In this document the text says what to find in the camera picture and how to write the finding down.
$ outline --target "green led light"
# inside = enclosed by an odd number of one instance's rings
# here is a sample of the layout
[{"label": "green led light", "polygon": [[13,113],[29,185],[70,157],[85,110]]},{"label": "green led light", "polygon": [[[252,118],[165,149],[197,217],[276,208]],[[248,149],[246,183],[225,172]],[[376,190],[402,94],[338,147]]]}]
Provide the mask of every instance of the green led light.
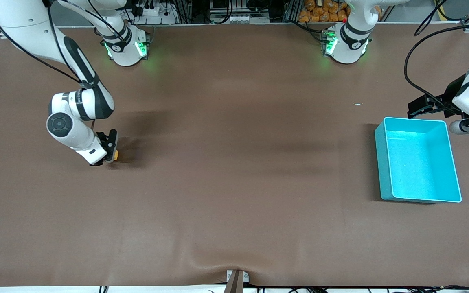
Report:
[{"label": "green led light", "polygon": [[108,45],[106,43],[104,43],[104,46],[106,47],[106,51],[108,51],[108,56],[111,58],[112,53],[110,52],[110,48],[108,48]]},{"label": "green led light", "polygon": [[138,50],[138,53],[141,55],[141,56],[144,56],[146,55],[146,45],[142,44],[142,43],[138,43],[138,42],[135,42],[135,46]]},{"label": "green led light", "polygon": [[365,54],[366,45],[368,45],[368,39],[367,39],[367,41],[363,44],[363,51],[361,51],[361,55]]},{"label": "green led light", "polygon": [[334,52],[334,48],[336,46],[336,44],[338,43],[338,39],[337,37],[334,37],[332,39],[332,41],[330,41],[328,44],[327,44],[327,54],[332,54]]}]

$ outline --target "black cable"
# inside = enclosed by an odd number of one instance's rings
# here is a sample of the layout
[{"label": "black cable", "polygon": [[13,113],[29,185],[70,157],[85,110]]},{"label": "black cable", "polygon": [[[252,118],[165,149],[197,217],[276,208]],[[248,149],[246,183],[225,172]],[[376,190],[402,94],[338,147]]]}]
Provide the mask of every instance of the black cable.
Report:
[{"label": "black cable", "polygon": [[106,20],[104,20],[104,17],[99,13],[99,11],[95,8],[95,6],[93,6],[91,0],[88,0],[88,4],[90,4],[90,6],[92,6],[93,10],[97,13],[97,15],[99,15],[99,17],[101,18],[101,22],[104,22],[104,24],[105,24],[108,28],[112,29],[112,31],[115,32],[116,36],[117,36],[121,41],[124,42],[123,36],[122,36],[121,34],[119,34],[119,32],[118,32],[117,30],[115,30],[115,28],[113,28],[113,26],[112,26],[109,22],[107,22]]},{"label": "black cable", "polygon": [[132,19],[130,17],[130,13],[128,12],[128,9],[126,9],[126,8],[123,8],[123,9],[126,12],[126,15],[128,16],[128,21],[130,22],[130,24],[134,24],[134,22],[132,21]]},{"label": "black cable", "polygon": [[247,9],[249,9],[250,11],[262,11],[268,9],[270,6],[270,0],[266,0],[266,2],[268,3],[260,6],[257,5],[255,2],[257,2],[257,0],[248,0],[246,4]]},{"label": "black cable", "polygon": [[383,15],[383,17],[381,17],[381,21],[382,22],[386,22],[388,17],[392,14],[392,11],[394,10],[394,8],[396,8],[396,5],[392,5],[392,8],[388,11],[388,14],[387,15]]},{"label": "black cable", "polygon": [[451,21],[453,21],[453,22],[458,22],[458,21],[462,20],[462,18],[452,18],[452,17],[446,16],[445,13],[441,10],[441,7],[437,8],[437,10],[438,10],[439,13],[441,13],[441,15],[442,15],[445,19],[447,19],[447,20],[451,20]]},{"label": "black cable", "polygon": [[454,113],[456,112],[455,110],[452,110],[450,109],[449,107],[445,106],[445,104],[443,104],[439,99],[437,99],[434,95],[432,95],[429,91],[423,89],[422,87],[420,87],[419,85],[416,85],[412,80],[410,80],[410,78],[408,77],[408,61],[410,59],[410,56],[412,55],[412,52],[414,52],[415,48],[417,48],[419,45],[421,45],[421,43],[423,43],[424,41],[426,41],[427,39],[429,39],[430,37],[433,37],[434,35],[439,35],[440,33],[443,33],[443,32],[449,32],[449,31],[454,31],[454,30],[460,30],[460,29],[463,29],[463,28],[469,28],[469,24],[468,25],[465,25],[465,26],[454,26],[453,28],[445,28],[445,29],[442,29],[442,30],[438,30],[436,32],[432,32],[430,35],[427,35],[426,37],[423,37],[422,39],[420,39],[411,49],[410,51],[408,52],[408,54],[406,55],[406,59],[404,61],[404,78],[406,79],[406,81],[412,86],[412,87],[415,87],[416,89],[418,89],[419,91],[423,92],[424,94],[426,94],[428,97],[430,97],[434,102],[436,102],[437,104],[441,105],[443,108],[445,108],[446,110]]},{"label": "black cable", "polygon": [[178,6],[177,6],[176,4],[175,4],[175,11],[177,11],[177,14],[178,14],[181,18],[186,19],[186,22],[190,22],[190,21],[193,20],[192,18],[188,18],[187,16],[182,15],[182,13],[179,11]]},{"label": "black cable", "polygon": [[326,288],[317,287],[316,289],[317,289],[320,293],[328,293],[328,291],[327,291],[328,288],[330,288],[330,287],[326,287]]},{"label": "black cable", "polygon": [[233,8],[234,8],[233,1],[229,0],[229,5],[226,8],[227,14],[221,22],[214,22],[206,16],[207,8],[204,10],[204,4],[202,4],[202,15],[204,17],[204,20],[207,20],[207,22],[209,22],[210,24],[223,24],[223,23],[227,22],[231,18],[231,16],[233,15]]},{"label": "black cable", "polygon": [[[299,22],[295,22],[294,20],[286,20],[285,22],[290,22],[290,23],[292,23],[292,24],[296,24],[296,26],[297,26],[298,28],[301,28],[301,29],[304,30],[304,31],[309,31],[309,28],[307,28],[307,27],[305,27],[305,26],[302,26]],[[317,32],[317,33],[322,33],[321,30],[313,30],[313,29],[311,29],[310,31],[311,31],[311,32]]]},{"label": "black cable", "polygon": [[227,15],[225,16],[225,18],[221,21],[221,22],[218,22],[217,24],[223,24],[224,22],[227,22],[231,16],[233,15],[233,0],[229,0],[229,4],[231,5],[231,12],[227,13]]},{"label": "black cable", "polygon": [[109,22],[107,22],[104,18],[102,18],[102,16],[101,16],[101,18],[99,18],[98,15],[95,15],[95,14],[91,13],[90,11],[88,11],[87,9],[84,9],[84,8],[78,6],[78,5],[75,5],[75,4],[73,4],[72,2],[70,2],[70,1],[68,1],[68,0],[57,0],[57,1],[66,2],[66,3],[68,3],[68,4],[72,5],[72,6],[77,7],[77,8],[79,8],[80,10],[82,10],[82,11],[88,13],[89,15],[95,17],[96,19],[100,20],[101,22],[103,22],[103,24],[104,24],[107,28],[109,28],[109,29],[112,31],[112,33],[113,33],[118,39],[120,39],[121,41],[124,42],[124,38],[123,38],[121,35],[119,35],[119,33],[117,32],[117,30],[116,30],[115,28],[113,28],[113,26],[112,26]]},{"label": "black cable", "polygon": [[311,36],[318,42],[320,43],[326,43],[326,41],[318,38],[316,35],[314,35],[314,32],[311,30],[311,28],[309,28],[309,25],[307,23],[305,23],[305,26],[307,27],[307,31],[311,34]]},{"label": "black cable", "polygon": [[11,37],[9,37],[7,35],[7,33],[1,28],[0,26],[0,31],[5,35],[5,37],[11,41],[11,43],[13,43],[19,50],[22,50],[26,55],[34,58],[36,61],[39,61],[40,63],[42,63],[43,65],[46,65],[52,69],[54,69],[56,72],[59,72],[60,74],[63,74],[64,76],[67,76],[68,78],[74,80],[75,82],[77,83],[80,83],[80,80],[77,80],[75,78],[73,78],[72,76],[70,76],[70,74],[67,74],[66,72],[63,72],[62,70],[60,70],[59,68],[57,67],[54,67],[48,63],[46,63],[45,61],[42,61],[41,59],[37,58],[36,56],[34,56],[31,52],[28,52],[27,50],[25,50],[21,45],[19,45],[18,43],[16,43]]},{"label": "black cable", "polygon": [[448,0],[443,0],[441,2],[438,2],[438,4],[435,6],[434,9],[432,9],[432,11],[430,12],[430,14],[428,14],[428,16],[426,16],[426,18],[423,20],[423,22],[421,22],[421,24],[417,27],[417,29],[415,30],[415,33],[414,33],[414,37],[417,37],[418,35],[420,35],[427,27],[428,25],[430,24],[430,22],[432,21],[432,17],[434,17],[435,15],[435,12],[443,5],[445,4],[445,2],[447,2]]},{"label": "black cable", "polygon": [[177,9],[177,4],[175,4],[175,9],[173,9],[173,6],[171,5],[171,2],[169,2],[169,0],[166,0],[165,4],[164,4],[164,9],[167,11],[168,10],[168,6],[167,4],[169,4],[169,7],[171,7],[171,13],[173,13],[173,17],[175,17],[175,19],[177,19],[177,16],[175,15],[175,11],[177,11],[177,14],[181,17],[181,18],[184,18],[186,19],[186,24],[188,23],[188,20],[192,20],[190,18],[187,18],[183,15],[180,14],[180,12],[178,11]]},{"label": "black cable", "polygon": [[453,22],[457,22],[457,21],[461,20],[461,18],[451,18],[451,17],[446,16],[445,13],[441,10],[441,7],[437,8],[437,10],[439,11],[439,13],[441,13],[441,15],[442,15],[445,19],[451,20],[451,21],[453,21]]},{"label": "black cable", "polygon": [[50,29],[52,30],[52,34],[54,35],[55,44],[57,45],[57,49],[59,50],[59,54],[63,58],[63,61],[67,65],[68,69],[70,69],[70,71],[73,73],[73,75],[77,76],[75,71],[71,68],[70,64],[66,61],[66,58],[63,54],[63,51],[61,50],[61,46],[59,45],[59,40],[57,39],[57,34],[56,34],[55,28],[54,28],[54,22],[52,21],[52,11],[50,9],[50,6],[48,7],[47,10],[48,10],[48,21],[50,22]]}]

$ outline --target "plastic bin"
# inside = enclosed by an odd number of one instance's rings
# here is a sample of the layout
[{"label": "plastic bin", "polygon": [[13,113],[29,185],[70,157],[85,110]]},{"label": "plastic bin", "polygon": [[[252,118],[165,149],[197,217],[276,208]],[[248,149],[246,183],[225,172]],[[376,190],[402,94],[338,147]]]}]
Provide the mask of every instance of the plastic bin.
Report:
[{"label": "plastic bin", "polygon": [[386,117],[375,135],[381,198],[461,202],[444,121]]}]

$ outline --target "table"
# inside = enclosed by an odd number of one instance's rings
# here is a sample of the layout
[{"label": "table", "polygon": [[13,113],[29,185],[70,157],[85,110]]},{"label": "table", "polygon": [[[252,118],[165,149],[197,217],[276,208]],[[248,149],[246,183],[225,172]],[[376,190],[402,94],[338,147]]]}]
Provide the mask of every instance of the table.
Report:
[{"label": "table", "polygon": [[[95,130],[119,131],[121,157],[97,168],[45,128],[50,97],[78,85],[0,40],[0,286],[203,284],[233,268],[262,286],[469,286],[469,136],[451,136],[462,203],[379,195],[373,131],[421,95],[402,71],[414,30],[378,25],[345,66],[295,26],[158,28],[132,67],[67,30],[116,102]],[[409,74],[438,94],[468,68],[454,31]]]}]

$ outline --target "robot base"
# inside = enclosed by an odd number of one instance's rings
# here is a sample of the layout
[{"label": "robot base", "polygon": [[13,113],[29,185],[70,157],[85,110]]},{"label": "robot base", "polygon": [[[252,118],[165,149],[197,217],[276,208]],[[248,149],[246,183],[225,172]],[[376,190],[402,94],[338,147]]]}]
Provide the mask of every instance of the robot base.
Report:
[{"label": "robot base", "polygon": [[147,60],[149,45],[151,44],[151,35],[144,30],[132,25],[128,26],[128,28],[132,31],[132,41],[123,52],[114,52],[104,44],[108,50],[110,60],[115,61],[115,63],[121,66],[131,66],[135,65],[138,61]]},{"label": "robot base", "polygon": [[351,64],[358,61],[359,58],[365,54],[368,41],[358,50],[350,49],[348,45],[342,41],[340,31],[343,25],[343,23],[336,24],[322,32],[322,39],[327,41],[322,43],[322,52],[323,56],[331,57],[336,62]]}]

